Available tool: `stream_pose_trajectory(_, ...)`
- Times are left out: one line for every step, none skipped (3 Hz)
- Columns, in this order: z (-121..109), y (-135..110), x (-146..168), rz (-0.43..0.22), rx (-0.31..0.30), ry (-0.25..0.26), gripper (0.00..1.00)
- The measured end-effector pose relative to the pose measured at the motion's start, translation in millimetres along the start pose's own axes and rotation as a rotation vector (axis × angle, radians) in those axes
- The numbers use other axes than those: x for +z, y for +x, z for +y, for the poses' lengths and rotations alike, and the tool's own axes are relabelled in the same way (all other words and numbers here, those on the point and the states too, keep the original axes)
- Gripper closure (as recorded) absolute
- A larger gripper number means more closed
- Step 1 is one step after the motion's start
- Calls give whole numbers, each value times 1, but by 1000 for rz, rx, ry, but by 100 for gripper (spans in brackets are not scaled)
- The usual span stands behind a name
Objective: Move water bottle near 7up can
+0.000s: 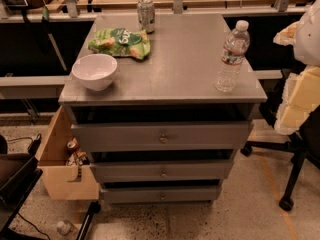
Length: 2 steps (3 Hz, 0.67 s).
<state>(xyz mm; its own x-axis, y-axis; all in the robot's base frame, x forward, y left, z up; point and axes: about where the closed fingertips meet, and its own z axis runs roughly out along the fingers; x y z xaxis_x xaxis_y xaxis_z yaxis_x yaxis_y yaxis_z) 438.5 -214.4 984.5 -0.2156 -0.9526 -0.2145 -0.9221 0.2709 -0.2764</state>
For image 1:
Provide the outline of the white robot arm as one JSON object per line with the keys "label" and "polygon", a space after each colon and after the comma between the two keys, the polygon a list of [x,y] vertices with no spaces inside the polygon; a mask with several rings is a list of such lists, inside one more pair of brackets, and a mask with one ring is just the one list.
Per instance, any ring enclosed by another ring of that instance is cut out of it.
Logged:
{"label": "white robot arm", "polygon": [[320,0],[298,22],[277,33],[273,42],[292,45],[295,59],[306,65],[301,73],[289,74],[276,113],[276,132],[290,135],[320,105]]}

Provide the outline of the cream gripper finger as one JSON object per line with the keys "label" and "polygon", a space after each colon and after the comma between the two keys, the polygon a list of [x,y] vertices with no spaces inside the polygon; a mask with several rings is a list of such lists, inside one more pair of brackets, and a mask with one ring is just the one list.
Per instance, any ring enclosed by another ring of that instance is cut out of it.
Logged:
{"label": "cream gripper finger", "polygon": [[282,94],[274,129],[291,135],[320,105],[320,67],[307,66],[300,74],[290,73]]}
{"label": "cream gripper finger", "polygon": [[273,38],[273,42],[282,46],[294,45],[294,37],[297,26],[298,21],[290,24],[275,35],[275,37]]}

